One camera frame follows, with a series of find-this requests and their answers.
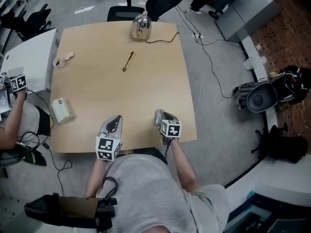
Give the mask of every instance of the small white box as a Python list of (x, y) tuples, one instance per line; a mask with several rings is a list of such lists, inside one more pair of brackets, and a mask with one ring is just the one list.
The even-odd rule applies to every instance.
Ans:
[(13, 92), (19, 91), (27, 87), (25, 75), (20, 75), (11, 79), (11, 87)]
[(162, 120), (160, 132), (168, 138), (180, 138), (181, 121)]
[(121, 140), (106, 137), (104, 133), (96, 137), (97, 159), (114, 161), (121, 149)]
[(68, 105), (67, 99), (64, 98), (56, 99), (53, 101), (51, 106), (56, 116), (57, 122), (59, 124), (68, 122), (70, 119), (74, 117)]
[(7, 73), (3, 72), (2, 74), (0, 74), (0, 85), (2, 85), (4, 87), (4, 82), (5, 82), (5, 78), (7, 77)]

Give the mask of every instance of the brown carpet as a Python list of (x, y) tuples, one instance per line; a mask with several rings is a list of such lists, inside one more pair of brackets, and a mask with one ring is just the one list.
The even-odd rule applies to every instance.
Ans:
[[(305, 0), (275, 0), (280, 15), (256, 31), (251, 38), (262, 46), (267, 73), (295, 65), (311, 68), (311, 10)], [(285, 122), (287, 136), (301, 135), (311, 152), (311, 92), (296, 105), (277, 112), (279, 126)]]

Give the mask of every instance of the chair back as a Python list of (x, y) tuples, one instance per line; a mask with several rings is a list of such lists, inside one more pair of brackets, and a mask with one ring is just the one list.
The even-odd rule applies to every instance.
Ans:
[(165, 12), (174, 8), (182, 0), (148, 0), (146, 2), (146, 10), (152, 21), (157, 21), (158, 18)]
[(27, 24), (23, 18), (15, 17), (14, 12), (10, 11), (1, 17), (1, 27), (15, 30), (16, 32), (21, 32), (26, 34)]

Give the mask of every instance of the white paper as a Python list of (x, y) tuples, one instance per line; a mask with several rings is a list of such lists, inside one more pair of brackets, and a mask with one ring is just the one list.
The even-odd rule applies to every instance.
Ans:
[(88, 11), (88, 10), (93, 9), (94, 7), (95, 7), (95, 6), (89, 6), (89, 7), (86, 7), (86, 8), (84, 8), (84, 9), (82, 9), (82, 10), (77, 10), (77, 11), (75, 11), (74, 13), (77, 14), (77, 13), (81, 13), (81, 12), (84, 12), (84, 11)]

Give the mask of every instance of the white desk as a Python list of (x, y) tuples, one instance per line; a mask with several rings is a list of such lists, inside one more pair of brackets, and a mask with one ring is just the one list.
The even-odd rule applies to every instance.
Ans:
[(8, 51), (4, 57), (1, 73), (24, 67), (24, 75), (30, 90), (34, 92), (51, 90), (52, 62), (58, 48), (56, 31), (57, 29), (53, 29), (37, 35)]

